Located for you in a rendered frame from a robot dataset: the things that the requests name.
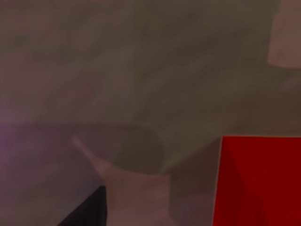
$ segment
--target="black triangle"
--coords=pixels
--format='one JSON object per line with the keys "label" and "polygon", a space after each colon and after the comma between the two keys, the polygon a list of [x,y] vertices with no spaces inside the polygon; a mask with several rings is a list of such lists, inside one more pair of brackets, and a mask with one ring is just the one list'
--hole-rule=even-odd
{"label": "black triangle", "polygon": [[58,226],[105,226],[106,220],[106,190],[101,186]]}

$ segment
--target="brown surface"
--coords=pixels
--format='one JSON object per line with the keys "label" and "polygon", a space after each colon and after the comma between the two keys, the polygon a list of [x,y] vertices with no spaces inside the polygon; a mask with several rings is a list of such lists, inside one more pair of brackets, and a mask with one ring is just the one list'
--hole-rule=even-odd
{"label": "brown surface", "polygon": [[[277,1],[16,2],[1,2],[0,122],[134,124],[161,140],[161,171],[222,134],[301,132],[300,71],[267,63]],[[4,141],[12,136],[4,133]],[[68,147],[56,150],[61,157],[44,147],[23,155],[16,149],[14,158],[5,150],[3,167],[22,167],[2,171],[2,226],[55,225],[99,185]],[[132,155],[125,156],[117,164],[132,170],[147,162],[135,158],[134,166]],[[48,158],[54,164],[43,165]],[[202,191],[193,179],[184,186],[183,175],[175,194]],[[212,191],[204,190],[196,196],[211,203]]]}

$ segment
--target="red object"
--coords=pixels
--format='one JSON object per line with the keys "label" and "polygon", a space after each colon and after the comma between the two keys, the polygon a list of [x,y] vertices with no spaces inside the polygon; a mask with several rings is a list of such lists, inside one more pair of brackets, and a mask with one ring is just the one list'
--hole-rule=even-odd
{"label": "red object", "polygon": [[301,226],[301,138],[224,137],[213,226]]}

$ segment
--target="red square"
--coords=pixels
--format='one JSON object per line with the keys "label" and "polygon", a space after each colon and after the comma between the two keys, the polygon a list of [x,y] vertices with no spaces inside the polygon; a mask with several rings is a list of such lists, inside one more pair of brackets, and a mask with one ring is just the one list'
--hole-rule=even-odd
{"label": "red square", "polygon": [[222,140],[213,226],[301,225],[301,138]]}

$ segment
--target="dark triangular shape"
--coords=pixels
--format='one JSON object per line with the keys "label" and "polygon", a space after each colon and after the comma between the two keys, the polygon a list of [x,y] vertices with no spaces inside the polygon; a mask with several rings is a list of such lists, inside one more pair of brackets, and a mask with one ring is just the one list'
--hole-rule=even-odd
{"label": "dark triangular shape", "polygon": [[69,214],[58,226],[105,226],[106,190],[102,186]]}

